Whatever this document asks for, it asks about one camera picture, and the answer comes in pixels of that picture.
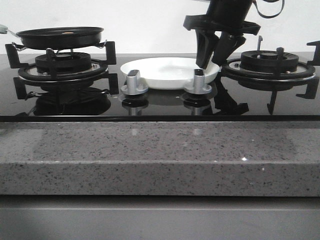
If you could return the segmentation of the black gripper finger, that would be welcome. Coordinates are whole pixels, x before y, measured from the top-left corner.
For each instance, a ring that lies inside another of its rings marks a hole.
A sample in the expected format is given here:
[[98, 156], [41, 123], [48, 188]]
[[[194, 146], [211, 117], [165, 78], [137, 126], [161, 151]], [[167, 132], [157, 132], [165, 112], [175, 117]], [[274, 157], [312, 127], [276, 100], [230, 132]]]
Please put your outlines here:
[[206, 69], [219, 37], [211, 30], [196, 29], [195, 34], [197, 41], [196, 64], [199, 68]]
[[213, 51], [212, 62], [221, 66], [226, 62], [227, 58], [245, 42], [246, 38], [242, 34], [231, 35], [223, 31]]

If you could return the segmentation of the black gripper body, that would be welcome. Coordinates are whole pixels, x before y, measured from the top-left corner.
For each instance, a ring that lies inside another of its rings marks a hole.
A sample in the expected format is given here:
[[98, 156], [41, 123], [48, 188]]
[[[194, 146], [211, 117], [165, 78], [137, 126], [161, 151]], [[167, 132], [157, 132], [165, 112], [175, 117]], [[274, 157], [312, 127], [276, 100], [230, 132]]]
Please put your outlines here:
[[206, 14], [187, 15], [183, 26], [189, 31], [257, 35], [261, 26], [245, 21], [252, 3], [252, 0], [212, 0]]

